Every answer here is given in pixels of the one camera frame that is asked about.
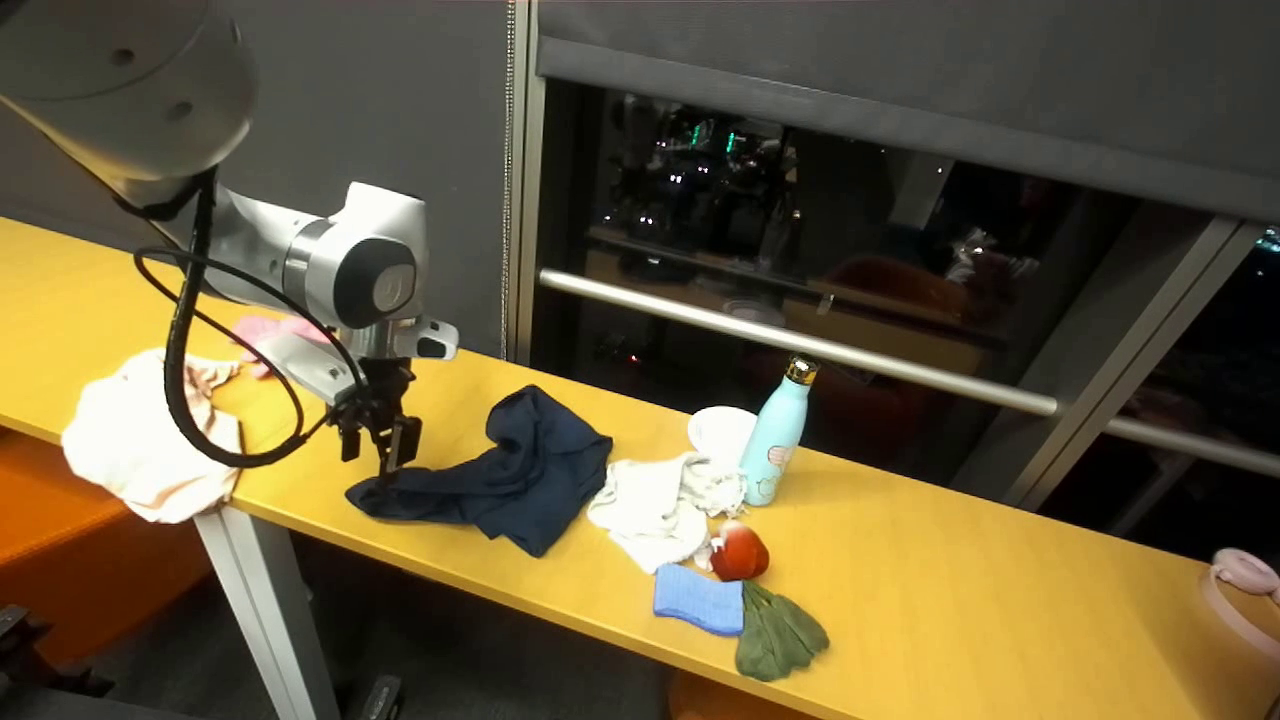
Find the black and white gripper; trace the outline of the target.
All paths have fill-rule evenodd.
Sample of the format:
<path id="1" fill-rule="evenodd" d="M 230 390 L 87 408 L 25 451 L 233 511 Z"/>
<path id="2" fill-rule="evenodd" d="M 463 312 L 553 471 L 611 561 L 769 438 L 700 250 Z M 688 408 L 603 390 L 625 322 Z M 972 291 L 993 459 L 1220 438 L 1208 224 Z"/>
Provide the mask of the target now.
<path id="1" fill-rule="evenodd" d="M 367 356 L 362 365 L 362 379 L 333 408 L 345 459 L 362 456 L 362 441 L 373 441 L 385 471 L 401 471 L 415 456 L 420 420 L 404 413 L 407 390 L 412 390 L 407 359 Z"/>

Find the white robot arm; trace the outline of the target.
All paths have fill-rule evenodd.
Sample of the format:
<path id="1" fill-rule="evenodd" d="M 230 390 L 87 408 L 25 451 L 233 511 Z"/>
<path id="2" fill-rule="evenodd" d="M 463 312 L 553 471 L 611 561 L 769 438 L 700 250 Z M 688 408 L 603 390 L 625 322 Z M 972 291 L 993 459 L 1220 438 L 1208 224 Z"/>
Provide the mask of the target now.
<path id="1" fill-rule="evenodd" d="M 290 396 L 325 401 L 349 459 L 398 471 L 415 456 L 412 365 L 457 352 L 457 329 L 420 312 L 429 214 L 377 185 L 353 185 L 333 215 L 222 185 L 257 109 L 254 51 L 222 0 L 0 0 L 0 102 L 158 229 L 142 270 L 183 272 L 170 291 L 165 408 L 195 451 L 233 456 L 183 401 L 188 335 L 217 291 L 308 323 L 254 356 Z"/>

